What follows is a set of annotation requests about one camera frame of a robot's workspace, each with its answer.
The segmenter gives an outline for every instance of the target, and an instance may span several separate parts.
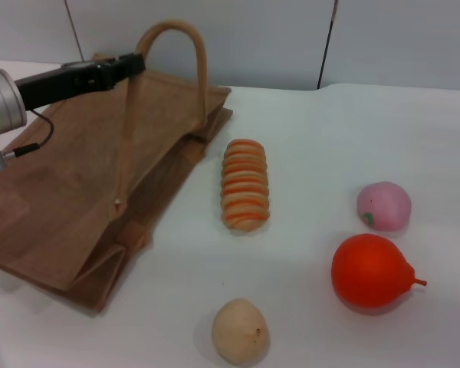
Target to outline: white wall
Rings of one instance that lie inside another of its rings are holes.
[[[0,60],[80,60],[64,1],[0,0]]]
[[[193,23],[205,39],[210,81],[315,89],[334,0],[68,0],[85,58],[131,52],[165,18]],[[193,76],[192,44],[173,32],[149,56],[152,68]]]
[[[460,0],[343,0],[322,85],[460,89]]]

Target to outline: red pear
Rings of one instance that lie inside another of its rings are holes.
[[[390,240],[361,234],[348,238],[332,260],[332,284],[345,301],[362,308],[391,303],[418,280],[414,268]]]

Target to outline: bread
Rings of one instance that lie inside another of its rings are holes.
[[[268,166],[264,147],[233,140],[222,169],[222,219],[230,229],[251,232],[269,218]]]

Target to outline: white table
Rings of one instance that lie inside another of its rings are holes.
[[[14,78],[54,67],[0,66]],[[102,315],[0,272],[0,368],[226,366],[210,328],[235,297],[268,322],[271,349],[258,366],[459,368],[460,92],[233,88],[226,106],[233,119]],[[219,219],[222,152],[238,137],[268,156],[272,214],[254,236],[230,235]],[[355,196],[381,180],[412,197],[411,224],[394,242],[428,287],[369,316],[336,298],[330,263],[347,236],[367,232]]]

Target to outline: bag handle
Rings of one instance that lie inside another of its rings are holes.
[[[180,20],[162,21],[151,27],[140,39],[136,46],[136,53],[141,54],[146,61],[146,56],[150,52],[153,42],[168,30],[177,30],[185,33],[194,44],[198,62],[198,119],[201,127],[206,125],[206,89],[208,86],[208,68],[206,61],[205,43],[200,33],[189,23]],[[133,131],[136,126],[135,107],[141,95],[142,74],[131,77],[128,82],[128,92],[126,96],[126,111],[121,133],[120,156],[117,167],[116,177],[116,198],[114,201],[111,219],[115,219],[123,214],[127,208],[127,186],[129,182],[129,161],[131,146],[133,142]]]

